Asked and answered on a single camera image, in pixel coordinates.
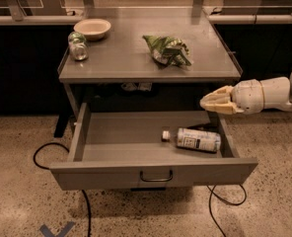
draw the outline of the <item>terrazzo floor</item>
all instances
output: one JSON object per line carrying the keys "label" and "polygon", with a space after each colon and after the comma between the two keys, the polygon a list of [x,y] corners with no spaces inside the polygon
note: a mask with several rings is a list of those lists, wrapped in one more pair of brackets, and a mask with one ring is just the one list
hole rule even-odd
{"label": "terrazzo floor", "polygon": [[[212,210],[227,236],[292,236],[292,114],[265,112],[226,117],[241,157],[256,157],[258,166],[245,182],[240,206],[215,197]],[[57,117],[0,117],[0,236],[87,236],[88,214],[80,191],[64,192],[51,174],[33,162],[46,142],[67,147],[71,129],[53,138]],[[51,145],[37,161],[63,161],[67,153]],[[237,186],[217,187],[230,201],[243,198]],[[222,236],[209,214],[206,187],[156,192],[87,191],[92,236]],[[74,223],[68,233],[63,229]]]}

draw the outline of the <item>open drawer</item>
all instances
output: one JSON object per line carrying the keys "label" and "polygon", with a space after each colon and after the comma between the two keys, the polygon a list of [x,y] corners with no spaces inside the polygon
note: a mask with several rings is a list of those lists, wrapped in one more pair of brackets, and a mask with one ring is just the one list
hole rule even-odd
{"label": "open drawer", "polygon": [[207,112],[91,113],[83,103],[66,162],[50,171],[62,190],[144,189],[242,184],[257,165],[240,158],[217,116],[215,154],[162,142],[163,129],[209,123]]}

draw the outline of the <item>blue tape mark on floor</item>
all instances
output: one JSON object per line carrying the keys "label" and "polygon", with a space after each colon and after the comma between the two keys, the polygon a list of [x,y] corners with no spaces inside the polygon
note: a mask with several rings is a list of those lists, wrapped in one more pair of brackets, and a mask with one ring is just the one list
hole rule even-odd
{"label": "blue tape mark on floor", "polygon": [[75,225],[75,222],[69,221],[67,225],[60,231],[60,233],[55,236],[52,234],[52,232],[48,229],[46,225],[43,225],[39,231],[45,236],[45,237],[64,237],[66,234],[71,230],[71,228]]}

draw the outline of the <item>bottle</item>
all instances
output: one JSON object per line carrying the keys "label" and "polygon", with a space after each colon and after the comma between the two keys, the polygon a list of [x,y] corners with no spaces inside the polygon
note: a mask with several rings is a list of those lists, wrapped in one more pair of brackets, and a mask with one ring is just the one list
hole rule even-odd
{"label": "bottle", "polygon": [[[162,140],[172,140],[172,135],[168,130],[163,130]],[[176,146],[216,153],[221,147],[221,136],[217,132],[179,128],[176,138]]]}
{"label": "bottle", "polygon": [[68,36],[69,51],[75,60],[84,60],[88,58],[88,48],[84,35],[72,32]]}

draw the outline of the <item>drawer handle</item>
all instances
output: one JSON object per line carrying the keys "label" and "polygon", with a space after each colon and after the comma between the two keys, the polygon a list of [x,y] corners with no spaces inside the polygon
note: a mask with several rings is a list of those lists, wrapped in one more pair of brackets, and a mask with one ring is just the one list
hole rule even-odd
{"label": "drawer handle", "polygon": [[141,181],[143,181],[143,182],[168,182],[168,181],[172,180],[174,177],[172,170],[169,172],[169,177],[163,178],[163,179],[145,179],[143,174],[144,173],[142,171],[139,173],[139,177],[140,177]]}

